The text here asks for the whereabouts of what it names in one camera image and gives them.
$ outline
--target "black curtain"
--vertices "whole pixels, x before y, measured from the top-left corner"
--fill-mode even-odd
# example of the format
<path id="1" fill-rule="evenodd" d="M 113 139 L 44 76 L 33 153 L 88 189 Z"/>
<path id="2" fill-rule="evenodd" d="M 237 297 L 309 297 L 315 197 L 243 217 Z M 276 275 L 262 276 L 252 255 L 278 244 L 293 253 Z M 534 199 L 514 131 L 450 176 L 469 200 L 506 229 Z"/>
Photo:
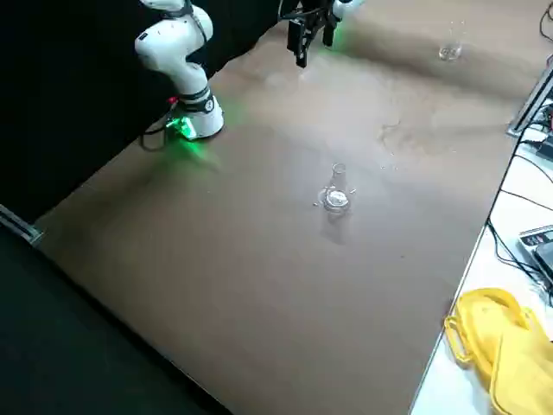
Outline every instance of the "black curtain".
<path id="1" fill-rule="evenodd" d="M 135 55 L 134 39 L 160 20 L 138 0 L 9 3 L 0 203 L 33 222 L 161 117 L 174 91 Z M 209 76 L 277 19 L 278 0 L 194 4 L 213 19 L 213 39 L 192 57 Z"/>

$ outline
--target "wire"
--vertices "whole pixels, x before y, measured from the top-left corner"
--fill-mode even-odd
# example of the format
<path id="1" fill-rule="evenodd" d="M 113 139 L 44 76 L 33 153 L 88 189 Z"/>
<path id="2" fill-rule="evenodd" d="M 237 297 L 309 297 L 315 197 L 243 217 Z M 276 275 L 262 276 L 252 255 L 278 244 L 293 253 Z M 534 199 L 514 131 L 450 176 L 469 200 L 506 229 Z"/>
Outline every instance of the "wire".
<path id="1" fill-rule="evenodd" d="M 167 132 L 165 131 L 165 127 L 163 127 L 161 129 L 161 131 L 163 131 L 163 140 L 162 140 L 162 144 L 157 146 L 157 147 L 149 147 L 145 140 L 144 140 L 144 134 L 141 134 L 139 137 L 138 137 L 138 145 L 140 145 L 140 147 L 142 148 L 142 150 L 144 151 L 148 151 L 149 153 L 155 153 L 156 151 L 161 151 L 163 150 L 166 146 L 167 146 Z"/>
<path id="2" fill-rule="evenodd" d="M 536 206 L 539 206 L 539 207 L 541 207 L 541 208 L 544 208 L 544 209 L 547 209 L 547 210 L 550 210 L 551 212 L 553 212 L 553 207 L 549 207 L 549 206 L 542 205 L 541 203 L 538 203 L 537 201 L 533 201 L 532 199 L 529 199 L 529 198 L 524 197 L 524 196 L 522 196 L 522 195 L 517 195 L 516 193 L 512 193 L 512 192 L 509 192 L 509 191 L 507 191 L 507 190 L 501 189 L 500 191 L 503 192 L 503 193 L 507 193 L 508 195 L 518 197 L 519 199 L 523 199 L 523 200 L 525 200 L 525 201 L 529 201 L 530 203 L 533 203 L 533 204 L 536 205 Z"/>
<path id="3" fill-rule="evenodd" d="M 530 163 L 532 166 L 534 166 L 536 169 L 538 169 L 539 171 L 542 172 L 542 174 L 547 177 L 547 180 L 549 180 L 551 182 L 551 184 L 553 184 L 553 179 L 550 177 L 550 175 L 548 175 L 544 169 L 542 169 L 541 167 L 539 167 L 536 163 L 534 163 L 530 158 L 526 158 L 524 156 L 520 156 L 519 154 L 515 154 L 512 158 L 522 158 L 523 160 L 525 160 L 527 163 Z"/>
<path id="4" fill-rule="evenodd" d="M 509 266 L 512 266 L 513 268 L 518 268 L 520 269 L 520 267 L 518 265 L 516 265 L 516 262 L 513 261 L 512 259 L 507 259 L 507 258 L 503 258 L 500 254 L 499 254 L 499 242 L 498 242 L 498 235 L 495 233 L 495 229 L 492 229 L 492 227 L 489 226 L 488 224 L 488 227 L 490 228 L 490 231 L 492 232 L 492 236 L 493 236 L 493 242 L 494 242 L 494 245 L 495 245 L 495 256 L 498 257 L 499 261 L 505 265 L 509 265 Z M 535 266 L 533 265 L 530 265 L 530 264 L 526 264 L 524 262 L 520 262 L 520 264 L 522 266 L 526 266 L 528 268 L 530 268 L 530 272 L 538 272 L 541 274 L 541 271 L 536 268 Z"/>
<path id="5" fill-rule="evenodd" d="M 163 127 L 155 128 L 154 130 L 145 131 L 142 135 L 153 136 L 154 134 L 157 134 L 158 132 L 162 132 L 163 130 L 165 130 L 165 125 Z"/>
<path id="6" fill-rule="evenodd" d="M 165 114 L 163 114 L 165 119 L 163 120 L 163 124 L 162 124 L 161 127 L 157 127 L 153 130 L 145 131 L 140 136 L 138 136 L 138 145 L 140 145 L 142 150 L 152 153 L 152 152 L 155 152 L 155 151 L 163 150 L 165 148 L 165 146 L 167 145 L 166 124 L 167 124 L 169 114 L 171 113 L 171 110 L 173 110 L 173 106 L 171 106 L 168 109 L 168 111 L 165 112 Z M 144 139 L 144 136 L 153 136 L 154 134 L 160 133 L 162 131 L 163 131 L 162 145 L 160 145 L 158 147 L 149 147 L 148 145 L 146 145 L 146 141 Z"/>
<path id="7" fill-rule="evenodd" d="M 319 7 L 317 9 L 309 10 L 309 11 L 303 11 L 296 9 L 293 13 L 288 13 L 288 15 L 282 16 L 283 13 L 283 3 L 284 0 L 280 0 L 280 3 L 278 4 L 278 12 L 276 13 L 276 21 L 280 22 L 281 20 L 293 20 L 301 17 L 306 17 L 310 15 L 314 15 L 316 13 L 319 13 L 324 10 L 323 7 Z"/>
<path id="8" fill-rule="evenodd" d="M 551 15 L 551 8 L 553 8 L 553 2 L 551 2 L 549 6 L 547 6 L 547 9 L 545 9 L 545 12 L 542 14 L 542 18 L 539 21 L 539 34 L 543 36 L 545 39 L 547 39 L 548 41 L 553 42 L 553 39 L 551 39 L 551 37 L 546 35 L 543 31 L 543 21 L 545 20 L 546 16 L 549 22 L 553 22 L 553 16 Z"/>
<path id="9" fill-rule="evenodd" d="M 515 257 L 515 255 L 512 253 L 512 251 L 509 249 L 509 247 L 506 245 L 506 243 L 501 239 L 501 237 L 499 236 L 498 234 L 498 231 L 495 230 L 495 227 L 493 226 L 493 223 L 490 219 L 487 220 L 487 225 L 489 226 L 490 230 L 492 231 L 492 233 L 495 235 L 495 238 L 496 240 L 498 240 L 501 245 L 505 248 L 505 250 L 509 253 L 509 256 L 511 256 L 512 260 L 517 264 L 518 268 L 520 270 L 522 270 L 527 276 L 529 279 L 532 280 L 533 283 L 535 284 L 538 284 L 539 285 L 539 282 L 536 280 L 536 278 L 530 274 L 530 272 L 524 268 L 524 266 L 531 266 L 531 265 L 528 265 L 528 264 L 524 264 L 524 263 L 521 263 L 517 257 Z"/>

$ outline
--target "yellow plastic bag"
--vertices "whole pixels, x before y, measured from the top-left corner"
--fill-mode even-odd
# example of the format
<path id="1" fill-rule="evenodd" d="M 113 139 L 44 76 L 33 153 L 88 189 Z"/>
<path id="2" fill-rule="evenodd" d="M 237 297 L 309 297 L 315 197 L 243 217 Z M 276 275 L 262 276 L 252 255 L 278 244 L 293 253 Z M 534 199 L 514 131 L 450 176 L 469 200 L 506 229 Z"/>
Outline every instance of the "yellow plastic bag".
<path id="1" fill-rule="evenodd" d="M 535 332 L 507 328 L 495 357 L 490 396 L 501 415 L 553 414 L 553 344 Z"/>
<path id="2" fill-rule="evenodd" d="M 474 365 L 486 390 L 492 380 L 499 342 L 507 328 L 531 330 L 547 338 L 530 309 L 521 308 L 509 292 L 495 288 L 463 294 L 455 305 L 455 316 L 446 318 L 444 326 L 457 363 L 464 368 Z"/>

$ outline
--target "table surface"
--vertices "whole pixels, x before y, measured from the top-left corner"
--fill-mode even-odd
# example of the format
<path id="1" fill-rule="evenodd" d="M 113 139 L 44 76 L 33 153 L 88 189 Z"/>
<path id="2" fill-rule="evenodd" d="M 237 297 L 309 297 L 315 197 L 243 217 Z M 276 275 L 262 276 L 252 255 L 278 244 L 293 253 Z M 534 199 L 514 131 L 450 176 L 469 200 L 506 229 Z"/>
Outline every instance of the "table surface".
<path id="1" fill-rule="evenodd" d="M 523 139 L 532 139 L 541 133 L 528 130 Z M 553 177 L 553 163 L 536 156 L 527 145 L 520 145 L 517 153 L 537 163 Z M 553 207 L 553 186 L 530 163 L 515 157 L 507 170 L 502 190 L 522 195 L 545 206 Z M 493 205 L 490 219 L 501 239 L 509 249 L 523 259 L 523 251 L 517 243 L 517 235 L 523 231 L 544 227 L 553 223 L 553 212 L 518 197 L 500 192 Z M 509 258 L 505 249 L 499 249 Z M 457 296 L 485 287 L 497 287 L 511 292 L 518 302 L 536 313 L 549 338 L 553 339 L 553 308 L 548 306 L 543 292 L 521 270 L 502 264 L 495 254 L 495 243 L 488 227 L 476 243 L 461 280 Z M 435 351 L 430 357 L 427 371 L 415 397 L 412 415 L 448 413 L 451 415 L 492 414 L 487 392 L 480 386 L 474 370 L 458 367 L 443 332 L 438 337 Z"/>

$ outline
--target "cable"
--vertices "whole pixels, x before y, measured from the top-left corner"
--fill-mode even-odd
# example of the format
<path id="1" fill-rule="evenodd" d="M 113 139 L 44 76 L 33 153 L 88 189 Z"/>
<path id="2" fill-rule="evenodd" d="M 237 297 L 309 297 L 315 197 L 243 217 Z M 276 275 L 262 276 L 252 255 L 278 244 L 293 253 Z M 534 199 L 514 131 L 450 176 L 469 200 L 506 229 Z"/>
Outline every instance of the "cable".
<path id="1" fill-rule="evenodd" d="M 288 15 L 282 16 L 283 13 L 283 3 L 284 0 L 280 0 L 280 3 L 278 4 L 278 12 L 276 13 L 276 21 L 280 22 L 281 20 L 293 20 L 296 18 L 306 17 L 310 15 L 314 15 L 316 13 L 319 13 L 324 10 L 323 7 L 319 7 L 317 9 L 309 10 L 309 11 L 303 11 L 296 9 L 293 13 L 288 13 Z"/>
<path id="2" fill-rule="evenodd" d="M 518 265 L 516 265 L 516 262 L 513 261 L 512 259 L 507 259 L 507 258 L 503 258 L 500 254 L 499 254 L 499 242 L 498 242 L 498 235 L 495 233 L 495 229 L 492 229 L 489 224 L 488 224 L 488 227 L 490 228 L 490 231 L 492 232 L 492 236 L 493 236 L 493 242 L 494 242 L 494 245 L 495 245 L 495 256 L 498 257 L 499 261 L 505 265 L 509 265 L 509 266 L 512 266 L 513 268 L 518 268 L 520 269 L 520 267 Z M 535 266 L 533 265 L 530 265 L 530 264 L 526 264 L 526 263 L 523 263 L 523 262 L 520 262 L 520 264 L 522 266 L 526 266 L 528 268 L 530 268 L 530 272 L 537 272 L 537 273 L 540 273 L 541 274 L 541 271 L 536 268 Z"/>
<path id="3" fill-rule="evenodd" d="M 547 210 L 550 210 L 551 212 L 553 212 L 553 207 L 542 205 L 541 203 L 538 203 L 537 201 L 533 201 L 532 199 L 529 199 L 529 198 L 524 197 L 522 195 L 517 195 L 516 193 L 512 193 L 512 192 L 509 192 L 507 190 L 501 189 L 500 191 L 503 192 L 503 193 L 507 193 L 508 195 L 518 197 L 519 199 L 522 199 L 524 201 L 529 201 L 530 203 L 533 203 L 536 206 L 539 206 L 541 208 L 544 208 L 544 209 L 547 209 Z"/>
<path id="4" fill-rule="evenodd" d="M 165 125 L 163 127 L 155 128 L 154 130 L 145 131 L 142 135 L 153 136 L 154 134 L 157 134 L 158 132 L 162 132 L 163 130 L 165 130 Z"/>
<path id="5" fill-rule="evenodd" d="M 536 169 L 538 169 L 539 171 L 542 172 L 542 174 L 547 177 L 547 180 L 549 180 L 551 182 L 551 184 L 553 184 L 553 179 L 550 177 L 550 175 L 548 175 L 544 169 L 542 169 L 541 167 L 539 167 L 536 163 L 534 163 L 530 158 L 526 158 L 524 156 L 520 156 L 519 154 L 515 154 L 512 158 L 522 158 L 523 160 L 525 160 L 527 163 L 530 163 L 532 166 L 534 166 Z"/>
<path id="6" fill-rule="evenodd" d="M 513 261 L 518 265 L 518 268 L 520 270 L 522 270 L 527 276 L 528 278 L 534 283 L 534 284 L 538 284 L 540 285 L 540 283 L 536 280 L 536 278 L 530 274 L 530 272 L 524 268 L 524 265 L 527 265 L 527 266 L 531 266 L 531 265 L 528 265 L 528 264 L 524 264 L 524 263 L 521 263 L 517 257 L 515 257 L 515 255 L 512 253 L 512 251 L 509 249 L 509 247 L 506 245 L 506 243 L 501 239 L 501 237 L 499 236 L 498 234 L 498 231 L 495 230 L 495 227 L 493 226 L 493 223 L 490 219 L 487 220 L 487 225 L 489 226 L 490 230 L 492 231 L 492 233 L 495 235 L 495 238 L 497 238 L 497 240 L 501 243 L 501 245 L 505 248 L 505 250 L 509 253 L 509 256 L 511 256 L 511 258 L 513 259 Z"/>
<path id="7" fill-rule="evenodd" d="M 543 31 L 543 21 L 545 20 L 545 17 L 547 16 L 547 20 L 550 22 L 553 22 L 553 16 L 551 15 L 551 8 L 553 8 L 553 2 L 547 6 L 547 9 L 545 9 L 545 12 L 542 14 L 542 18 L 539 21 L 539 34 L 543 36 L 545 39 L 547 39 L 550 42 L 553 42 L 553 39 L 551 37 L 547 36 Z"/>

